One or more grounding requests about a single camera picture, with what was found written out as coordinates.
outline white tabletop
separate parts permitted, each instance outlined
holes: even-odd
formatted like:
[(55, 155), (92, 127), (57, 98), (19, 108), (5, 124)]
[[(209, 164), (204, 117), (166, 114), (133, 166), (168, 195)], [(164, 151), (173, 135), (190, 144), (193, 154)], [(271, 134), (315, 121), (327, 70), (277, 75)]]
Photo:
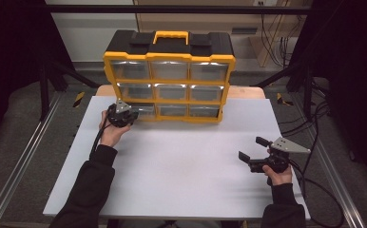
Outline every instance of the white tabletop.
[[(44, 214), (65, 204), (81, 165), (88, 159), (101, 111), (115, 97), (92, 97)], [(227, 99), (221, 123), (140, 122), (116, 145), (116, 175), (100, 215), (126, 219), (254, 219), (272, 203), (263, 174), (238, 159), (267, 157), (255, 143), (274, 141), (280, 131), (270, 101)], [(310, 215), (294, 179), (298, 203)]]

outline yellow organizer box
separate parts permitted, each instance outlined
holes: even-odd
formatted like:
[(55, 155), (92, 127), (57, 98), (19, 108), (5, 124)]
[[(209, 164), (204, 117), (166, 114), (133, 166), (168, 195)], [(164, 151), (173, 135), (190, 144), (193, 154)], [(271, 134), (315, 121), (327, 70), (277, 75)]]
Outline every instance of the yellow organizer box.
[(104, 62), (116, 96), (139, 120), (222, 120), (235, 66), (228, 33), (117, 30)]

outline black jacket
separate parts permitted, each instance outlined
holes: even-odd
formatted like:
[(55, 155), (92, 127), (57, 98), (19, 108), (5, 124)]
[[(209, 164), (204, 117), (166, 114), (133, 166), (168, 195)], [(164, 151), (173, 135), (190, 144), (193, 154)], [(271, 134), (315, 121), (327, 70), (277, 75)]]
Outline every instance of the black jacket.
[[(80, 169), (77, 180), (70, 191), (68, 200), (49, 228), (94, 228), (106, 203), (115, 170), (114, 148), (98, 145)], [(302, 205), (296, 203), (292, 183), (272, 187), (273, 204), (263, 213), (262, 228), (305, 227), (305, 213)]]

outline clear drawer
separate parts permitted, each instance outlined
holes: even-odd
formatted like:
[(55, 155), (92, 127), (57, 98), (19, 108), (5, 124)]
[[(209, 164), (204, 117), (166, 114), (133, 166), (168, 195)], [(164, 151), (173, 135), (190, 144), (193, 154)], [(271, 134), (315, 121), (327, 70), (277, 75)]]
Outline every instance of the clear drawer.
[(151, 62), (151, 70), (155, 79), (186, 80), (187, 63), (173, 61)]
[(185, 116), (186, 104), (157, 104), (160, 116)]
[(228, 64), (191, 63), (190, 75), (192, 80), (225, 81)]
[(124, 84), (119, 83), (118, 87), (122, 93), (122, 99), (152, 99), (153, 92), (151, 84)]
[(189, 116), (191, 117), (218, 117), (218, 105), (191, 104), (189, 106)]
[(139, 120), (155, 119), (156, 113), (154, 110), (154, 104), (151, 103), (131, 103), (130, 104), (133, 111), (139, 112)]
[(112, 60), (111, 65), (115, 76), (121, 79), (149, 79), (147, 61), (116, 61)]
[(156, 98), (186, 100), (186, 85), (155, 84)]
[(219, 102), (222, 99), (223, 86), (191, 85), (190, 100)]

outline person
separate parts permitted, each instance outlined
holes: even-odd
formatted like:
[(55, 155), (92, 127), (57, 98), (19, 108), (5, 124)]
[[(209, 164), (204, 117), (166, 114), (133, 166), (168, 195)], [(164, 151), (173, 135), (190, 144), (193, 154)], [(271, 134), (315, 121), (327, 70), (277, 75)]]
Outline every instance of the person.
[[(106, 111), (102, 112), (100, 128), (104, 121), (107, 127), (100, 143), (89, 160), (83, 163), (65, 205), (49, 228), (98, 227), (99, 214), (106, 203), (115, 175), (112, 164), (118, 151), (114, 147), (131, 127), (130, 124), (121, 128), (113, 126), (106, 119)], [(263, 167), (263, 171), (272, 180), (273, 204), (265, 208), (261, 227), (305, 227), (304, 208), (297, 204), (293, 193), (290, 165), (279, 174), (268, 165)]]

